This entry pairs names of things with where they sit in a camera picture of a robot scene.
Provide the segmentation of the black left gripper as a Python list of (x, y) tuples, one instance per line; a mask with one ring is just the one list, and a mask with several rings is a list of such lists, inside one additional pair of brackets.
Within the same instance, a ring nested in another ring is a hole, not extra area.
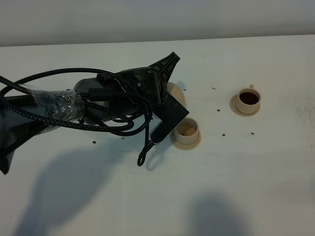
[[(149, 65), (149, 67), (129, 69), (115, 74), (115, 78), (123, 87), (119, 92), (127, 92), (146, 98), (155, 115), (170, 114), (170, 95), (167, 83), (180, 57), (172, 52), (165, 58)], [(115, 110), (124, 115), (144, 113), (143, 104), (133, 98), (119, 97), (115, 99)]]

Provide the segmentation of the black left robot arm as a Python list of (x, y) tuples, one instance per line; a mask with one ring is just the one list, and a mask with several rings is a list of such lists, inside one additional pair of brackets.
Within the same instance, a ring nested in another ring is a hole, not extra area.
[[(63, 68), (12, 82), (1, 78), (0, 170), (7, 174), (14, 152), (32, 137), (59, 127), (106, 132), (121, 137), (145, 133), (137, 164), (188, 115), (167, 89), (179, 61), (175, 53), (141, 68), (117, 73), (94, 68)], [(25, 84), (66, 73), (94, 73), (73, 89), (42, 91)]]

